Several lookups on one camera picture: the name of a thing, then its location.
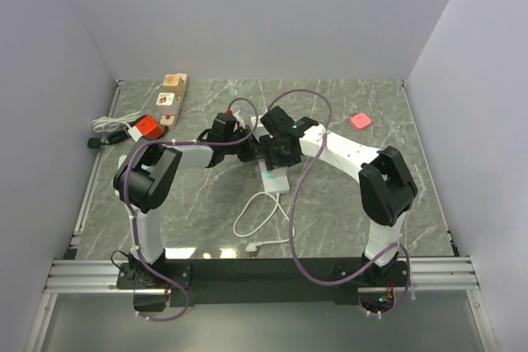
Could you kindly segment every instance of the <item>white cube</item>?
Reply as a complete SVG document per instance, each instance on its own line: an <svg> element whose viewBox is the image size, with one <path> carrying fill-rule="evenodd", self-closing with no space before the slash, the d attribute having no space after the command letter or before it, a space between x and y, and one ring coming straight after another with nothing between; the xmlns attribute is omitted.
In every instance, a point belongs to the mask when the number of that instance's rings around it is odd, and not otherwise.
<svg viewBox="0 0 528 352"><path fill-rule="evenodd" d="M172 92L160 92L156 106L162 115L175 115L178 109L178 98Z"/></svg>

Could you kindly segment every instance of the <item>white wall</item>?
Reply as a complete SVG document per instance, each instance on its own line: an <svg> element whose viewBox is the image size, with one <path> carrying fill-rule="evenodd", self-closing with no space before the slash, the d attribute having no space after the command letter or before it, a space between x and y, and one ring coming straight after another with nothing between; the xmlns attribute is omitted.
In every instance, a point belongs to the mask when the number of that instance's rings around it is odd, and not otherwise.
<svg viewBox="0 0 528 352"><path fill-rule="evenodd" d="M93 164L111 80L69 0L0 0L0 349L22 350Z"/></svg>
<svg viewBox="0 0 528 352"><path fill-rule="evenodd" d="M448 2L74 1L119 78L407 78Z"/></svg>
<svg viewBox="0 0 528 352"><path fill-rule="evenodd" d="M504 351L526 350L528 0L450 0L408 95Z"/></svg>

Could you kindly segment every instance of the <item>white cable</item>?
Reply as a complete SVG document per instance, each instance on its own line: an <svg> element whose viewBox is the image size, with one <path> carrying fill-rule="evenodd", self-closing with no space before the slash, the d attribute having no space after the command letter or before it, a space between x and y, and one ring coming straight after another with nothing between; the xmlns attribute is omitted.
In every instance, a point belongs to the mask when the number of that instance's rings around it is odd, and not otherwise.
<svg viewBox="0 0 528 352"><path fill-rule="evenodd" d="M127 128L130 128L130 123L136 121L141 114L136 111L129 115L124 115L123 117L113 118L113 117L100 117L97 120L92 121L92 130L95 133L102 132L114 132L118 129L123 129L123 125Z"/></svg>
<svg viewBox="0 0 528 352"><path fill-rule="evenodd" d="M242 216L246 213L246 210L248 210L248 207L250 205L250 203L256 199L256 197L258 197L259 195L265 195L267 197L270 197L271 199L273 199L275 201L275 207L273 208L273 210L271 211L271 213L268 215L267 218L264 219L264 221L262 223L260 223L256 228L254 228L252 231L248 232L247 234L240 234L237 232L237 224L238 224L238 221L242 218ZM277 209L279 209L282 214L284 215L285 219L286 220L289 220L288 218L288 214L286 213L286 211L284 211L284 209L282 208L282 205L281 203L279 202L279 198L281 197L281 195L279 193L277 193L275 196L269 194L269 193L266 193L265 191L260 191L258 193L256 193L253 197L251 197L246 205L244 206L244 208L242 209L242 212L240 212L239 216L237 216L237 218L235 219L234 223L233 223L233 233L234 235L236 235L237 237L241 237L241 238L245 238L245 237L250 237L251 235L255 234L258 230L260 230L262 227L264 227L264 225L266 225L266 223L273 217L273 215L276 213ZM277 243L286 243L288 242L289 239L286 238L286 239L280 239L278 241L264 241L264 242L251 242L249 245L247 245L246 247L246 251L249 252L249 253L252 253L252 252L255 252L257 251L258 247L260 246L264 246L264 245L272 245L272 244L277 244Z"/></svg>

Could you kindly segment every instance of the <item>marble tabletop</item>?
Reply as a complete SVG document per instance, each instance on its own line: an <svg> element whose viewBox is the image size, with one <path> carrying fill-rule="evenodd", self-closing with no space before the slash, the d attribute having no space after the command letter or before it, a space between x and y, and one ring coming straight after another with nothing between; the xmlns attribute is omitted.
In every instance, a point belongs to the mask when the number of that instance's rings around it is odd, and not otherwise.
<svg viewBox="0 0 528 352"><path fill-rule="evenodd" d="M125 81L118 88L114 116L141 110L155 119L155 100L161 80ZM266 104L291 88L311 88L322 92L333 105L330 130L358 143L398 148L417 183L419 194L403 226L403 244L412 256L453 256L450 234L436 196L416 125L401 81L353 80L190 80L182 102L177 127L168 138L190 140L209 128L216 113L225 111L236 96L251 98L262 114ZM328 110L318 98L307 93L280 100L282 108L295 120L307 115L324 121ZM240 105L245 117L251 109ZM364 130L351 126L354 113L365 112L372 125ZM106 147L93 180L93 195L85 212L85 225L77 259L107 260L116 249L130 248L129 222L124 205L116 198L111 180L119 156L128 154L133 142ZM291 191L306 161L288 170ZM248 199L262 191L256 162L241 163L230 156L217 167L179 171L162 206L162 236L165 247L175 257L247 257L245 247L253 241L286 238L287 221L276 214L256 235L234 236L233 221ZM280 201L289 208L291 192ZM253 201L238 225L240 233L256 227L273 209L266 197ZM361 207L359 186L345 173L318 163L301 190L295 210L295 245L305 257L360 256L365 248L369 218ZM287 243L263 246L259 257L288 257Z"/></svg>

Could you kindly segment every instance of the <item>pink object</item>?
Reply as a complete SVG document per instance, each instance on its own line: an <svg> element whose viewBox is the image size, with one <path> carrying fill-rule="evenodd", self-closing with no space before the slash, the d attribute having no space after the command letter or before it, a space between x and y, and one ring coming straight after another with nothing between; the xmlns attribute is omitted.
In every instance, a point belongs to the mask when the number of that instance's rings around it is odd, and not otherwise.
<svg viewBox="0 0 528 352"><path fill-rule="evenodd" d="M366 128L370 125L372 122L370 120L370 117L366 115L365 113L360 113L359 115L355 115L350 119L350 122L352 125L354 125L358 129Z"/></svg>

